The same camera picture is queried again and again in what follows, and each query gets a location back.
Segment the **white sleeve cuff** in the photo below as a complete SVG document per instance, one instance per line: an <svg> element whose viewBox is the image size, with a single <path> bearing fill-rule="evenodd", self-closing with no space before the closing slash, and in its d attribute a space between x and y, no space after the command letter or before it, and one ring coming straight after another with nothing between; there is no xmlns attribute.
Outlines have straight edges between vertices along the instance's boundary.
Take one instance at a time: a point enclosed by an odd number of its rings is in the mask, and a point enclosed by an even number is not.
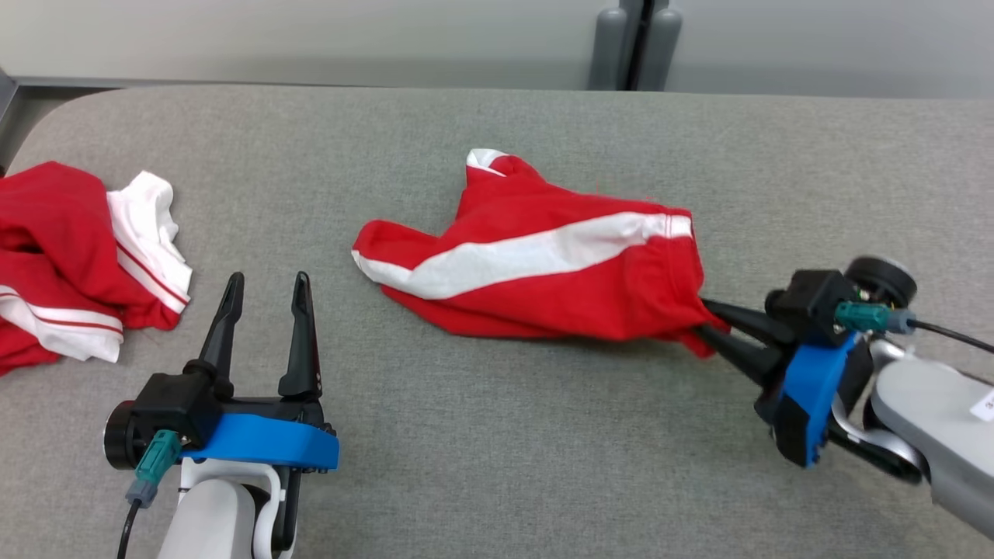
<svg viewBox="0 0 994 559"><path fill-rule="evenodd" d="M148 171L123 190L107 193L118 261L166 307L179 313L190 302L193 271L173 245L179 226L169 213L172 203L172 185Z"/></svg>

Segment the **robotic arm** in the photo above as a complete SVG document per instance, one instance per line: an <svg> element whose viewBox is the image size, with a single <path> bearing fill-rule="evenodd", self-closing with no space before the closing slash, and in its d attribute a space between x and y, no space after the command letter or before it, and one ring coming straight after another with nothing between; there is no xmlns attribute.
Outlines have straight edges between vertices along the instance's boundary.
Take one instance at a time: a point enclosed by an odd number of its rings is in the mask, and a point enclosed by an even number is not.
<svg viewBox="0 0 994 559"><path fill-rule="evenodd" d="M135 513L151 504L174 464L181 464L179 504L159 559L288 559L302 475L338 467L338 439L320 403L310 279L304 272L296 277L293 338L278 397L235 397L232 346L244 290L245 277L232 275L200 357L180 375L152 375L107 419L107 460L136 471L118 559ZM264 486L251 483L259 478Z"/></svg>
<svg viewBox="0 0 994 559"><path fill-rule="evenodd" d="M698 333L759 386L755 411L785 458L813 467L834 443L897 479L930 482L936 504L994 539L994 414L976 414L994 407L994 387L882 335L922 324L907 311L915 292L903 268L863 257L844 274L797 271L765 312L706 301L759 345L712 326ZM868 388L860 427L851 416Z"/></svg>
<svg viewBox="0 0 994 559"><path fill-rule="evenodd" d="M198 359L180 375L152 375L107 420L107 460L136 471L118 559L135 513L151 504L175 464L182 468L179 505L160 559L289 559L302 475L338 466L338 439L320 404L307 274L296 278L278 397L234 395L232 344L244 287L241 274L229 280ZM753 407L785 458L813 467L831 442L897 479L930 482L937 504L994 539L994 411L971 415L985 395L994 407L994 392L882 335L923 324L907 310L915 292L901 267L860 258L844 274L797 271L786 289L769 294L765 312L705 301L757 343L713 326L698 335L760 388ZM851 416L868 391L859 426ZM263 486L248 482L258 478Z"/></svg>

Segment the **blue plastic bracket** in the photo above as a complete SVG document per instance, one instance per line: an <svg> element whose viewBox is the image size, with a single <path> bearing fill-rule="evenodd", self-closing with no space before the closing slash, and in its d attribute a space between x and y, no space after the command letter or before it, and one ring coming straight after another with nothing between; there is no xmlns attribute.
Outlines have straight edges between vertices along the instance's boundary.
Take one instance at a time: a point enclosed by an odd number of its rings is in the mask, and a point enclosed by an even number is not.
<svg viewBox="0 0 994 559"><path fill-rule="evenodd" d="M180 456L338 469L338 452L338 438L315 427L252 414L224 414L204 448Z"/></svg>
<svg viewBox="0 0 994 559"><path fill-rule="evenodd" d="M783 378L781 400L789 397L808 415L804 430L805 465L814 466L818 449L823 447L828 416L839 390L846 360L856 345L859 332L853 332L840 347L802 345L787 367Z"/></svg>

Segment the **black wheel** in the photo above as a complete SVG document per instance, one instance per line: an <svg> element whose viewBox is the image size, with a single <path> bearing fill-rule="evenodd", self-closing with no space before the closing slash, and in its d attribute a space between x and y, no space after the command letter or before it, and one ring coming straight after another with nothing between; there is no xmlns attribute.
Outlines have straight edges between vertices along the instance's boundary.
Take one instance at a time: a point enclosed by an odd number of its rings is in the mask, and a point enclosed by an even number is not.
<svg viewBox="0 0 994 559"><path fill-rule="evenodd" d="M869 301L906 308L918 286L905 267L875 257L860 257L849 265L846 280L855 283L869 296Z"/></svg>
<svg viewBox="0 0 994 559"><path fill-rule="evenodd" d="M134 422L131 408L134 402L121 402L110 412L103 426L103 455L116 469L135 469L140 457L134 451Z"/></svg>

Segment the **red fabric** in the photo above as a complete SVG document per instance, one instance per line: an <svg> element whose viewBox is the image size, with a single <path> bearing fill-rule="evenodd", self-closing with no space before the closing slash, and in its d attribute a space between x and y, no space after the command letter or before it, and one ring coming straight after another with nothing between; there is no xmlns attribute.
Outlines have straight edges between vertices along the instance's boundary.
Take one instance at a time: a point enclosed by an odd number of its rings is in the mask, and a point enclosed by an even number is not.
<svg viewBox="0 0 994 559"><path fill-rule="evenodd" d="M99 312L129 328L179 321L118 264L100 180L56 162L0 179L0 285L37 306ZM55 359L0 318L0 374Z"/></svg>
<svg viewBox="0 0 994 559"><path fill-rule="evenodd" d="M361 257L413 270L466 243L493 243L622 212L686 216L647 201L585 195L552 185L528 163L505 155L490 168L467 167L452 225L434 237L373 221L354 245ZM445 299L424 300L404 287L383 292L418 316L458 335L608 340L679 340L697 355L711 350L690 329L721 323L701 302L704 271L693 237L649 238L606 262L569 273L499 281Z"/></svg>

